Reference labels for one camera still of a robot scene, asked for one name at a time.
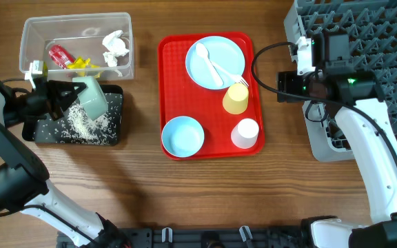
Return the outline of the green bowl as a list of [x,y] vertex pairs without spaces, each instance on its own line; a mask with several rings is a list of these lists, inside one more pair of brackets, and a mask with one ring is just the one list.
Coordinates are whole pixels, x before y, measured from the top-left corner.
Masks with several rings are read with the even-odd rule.
[[74,77],[73,83],[84,83],[86,88],[78,93],[79,102],[88,118],[95,121],[108,110],[108,102],[98,81],[93,76]]

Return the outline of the yellow snack wrapper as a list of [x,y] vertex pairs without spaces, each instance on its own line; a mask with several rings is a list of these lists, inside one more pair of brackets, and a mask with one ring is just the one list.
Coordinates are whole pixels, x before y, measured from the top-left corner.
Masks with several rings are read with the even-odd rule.
[[82,57],[78,57],[73,63],[67,65],[67,69],[69,70],[81,69],[81,71],[76,72],[77,76],[79,77],[93,76],[94,78],[97,79],[101,76],[101,72],[82,71],[82,69],[94,69],[94,68],[99,68],[99,66],[92,64],[90,58],[84,60]]

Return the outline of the red snack wrapper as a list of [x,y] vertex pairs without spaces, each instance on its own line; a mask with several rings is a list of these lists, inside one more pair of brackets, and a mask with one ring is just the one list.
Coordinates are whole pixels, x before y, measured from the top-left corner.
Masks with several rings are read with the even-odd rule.
[[53,45],[48,51],[48,55],[62,69],[67,69],[69,64],[73,64],[75,61],[74,57],[60,45]]

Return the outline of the yellow plastic cup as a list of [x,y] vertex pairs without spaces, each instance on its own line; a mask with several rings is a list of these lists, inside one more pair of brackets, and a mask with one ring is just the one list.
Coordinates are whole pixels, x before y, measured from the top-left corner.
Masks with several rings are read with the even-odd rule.
[[249,90],[242,83],[231,85],[223,97],[223,108],[230,114],[242,114],[248,106]]

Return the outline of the white plastic cup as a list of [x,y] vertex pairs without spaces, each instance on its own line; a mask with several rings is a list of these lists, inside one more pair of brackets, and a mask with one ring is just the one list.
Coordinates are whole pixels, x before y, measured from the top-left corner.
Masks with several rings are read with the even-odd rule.
[[241,149],[253,147],[259,134],[259,125],[252,118],[242,119],[232,130],[232,143]]

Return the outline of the white napkin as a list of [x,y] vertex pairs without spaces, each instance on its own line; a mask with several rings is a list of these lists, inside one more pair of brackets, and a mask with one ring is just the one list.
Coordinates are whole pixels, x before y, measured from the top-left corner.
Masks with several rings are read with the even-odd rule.
[[102,45],[108,50],[103,53],[103,57],[109,67],[116,67],[118,65],[117,58],[125,56],[130,51],[121,39],[122,34],[122,30],[116,30],[102,40]]

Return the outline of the light blue bowl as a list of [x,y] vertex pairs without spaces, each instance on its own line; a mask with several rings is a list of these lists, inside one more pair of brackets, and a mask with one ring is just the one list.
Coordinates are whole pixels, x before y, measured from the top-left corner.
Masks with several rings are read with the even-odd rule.
[[161,142],[165,151],[177,158],[195,155],[203,146],[205,132],[202,125],[190,116],[177,116],[162,129]]

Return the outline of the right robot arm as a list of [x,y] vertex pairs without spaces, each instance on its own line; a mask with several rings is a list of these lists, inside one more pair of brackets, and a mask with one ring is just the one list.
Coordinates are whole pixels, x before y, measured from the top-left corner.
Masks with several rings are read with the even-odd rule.
[[313,247],[397,247],[397,140],[373,72],[357,70],[349,37],[325,32],[291,43],[295,72],[280,72],[280,102],[324,103],[345,136],[365,184],[372,224],[337,217],[309,221]]

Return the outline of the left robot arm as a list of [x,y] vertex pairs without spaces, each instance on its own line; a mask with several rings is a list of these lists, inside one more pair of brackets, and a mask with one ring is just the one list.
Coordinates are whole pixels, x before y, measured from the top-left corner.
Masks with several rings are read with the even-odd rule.
[[131,240],[111,221],[57,189],[41,159],[9,131],[47,116],[56,121],[85,97],[104,103],[98,81],[92,76],[55,81],[44,72],[29,80],[31,91],[0,80],[0,217],[21,212],[38,218],[65,234],[75,247],[131,247]]

